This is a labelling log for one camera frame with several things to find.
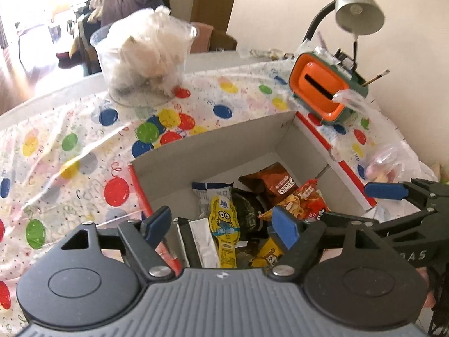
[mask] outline pen holder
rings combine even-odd
[[[344,121],[352,113],[343,104],[332,101],[334,94],[351,89],[366,97],[368,87],[362,87],[364,82],[358,73],[354,72],[352,76],[348,72],[342,73],[313,53],[298,57],[289,79],[295,96],[322,124],[328,125]]]

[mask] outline yellow balloon print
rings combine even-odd
[[[67,161],[61,167],[61,177],[70,180],[75,177],[79,171],[79,161]]]
[[[166,128],[176,128],[181,124],[178,113],[172,109],[162,109],[158,114],[159,121]]]
[[[354,152],[357,153],[359,157],[363,157],[363,151],[361,150],[360,146],[357,143],[354,143],[352,145],[352,149],[354,149]]]
[[[272,101],[273,105],[279,110],[287,110],[287,103],[282,100],[280,97],[275,97]]]
[[[227,92],[228,94],[236,94],[239,91],[239,88],[232,82],[221,82],[220,87],[224,92]]]
[[[28,157],[33,154],[34,151],[36,151],[37,147],[39,145],[39,141],[36,137],[30,136],[26,138],[25,143],[22,147],[22,153],[24,156]]]
[[[190,131],[190,135],[196,136],[197,134],[204,133],[205,131],[207,131],[206,128],[194,126],[194,127],[192,128],[192,130]]]

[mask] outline tablecloth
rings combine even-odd
[[[367,118],[325,127],[293,97],[293,60],[186,75],[176,97],[127,108],[100,92],[0,132],[0,336],[25,326],[15,298],[20,276],[80,222],[139,209],[127,164],[186,136],[292,110],[339,152],[363,181],[359,161],[381,142]]]

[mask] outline metal screw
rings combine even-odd
[[[295,273],[295,269],[289,265],[275,266],[272,271],[276,276],[292,276]]]
[[[154,266],[148,271],[148,273],[154,277],[166,277],[171,273],[171,268],[168,266]]]

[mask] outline desk lamp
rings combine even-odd
[[[359,35],[369,35],[380,30],[385,16],[374,0],[333,0],[323,7],[312,20],[304,40],[311,40],[320,22],[335,10],[335,20],[343,30],[354,36],[354,56],[351,60],[338,49],[335,58],[342,64],[336,67],[315,53],[301,54],[290,75],[290,88],[321,122],[333,124],[343,120],[350,112],[342,104],[332,101],[333,95],[344,89],[352,89],[364,97],[368,87],[356,70],[357,40]],[[349,58],[353,63],[347,67],[343,62]]]

